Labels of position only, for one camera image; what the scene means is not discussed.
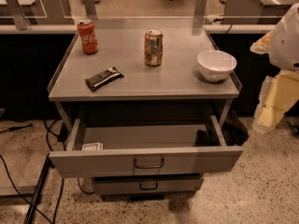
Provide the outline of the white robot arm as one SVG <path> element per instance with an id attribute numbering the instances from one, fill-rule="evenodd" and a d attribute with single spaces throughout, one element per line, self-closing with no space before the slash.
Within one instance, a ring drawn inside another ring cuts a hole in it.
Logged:
<path id="1" fill-rule="evenodd" d="M 299 101 L 299 4 L 293 5 L 272 31 L 253 43 L 250 51 L 268 54 L 269 62 L 280 69 L 274 77 L 265 78 L 252 124 L 256 132 L 269 133 Z"/>

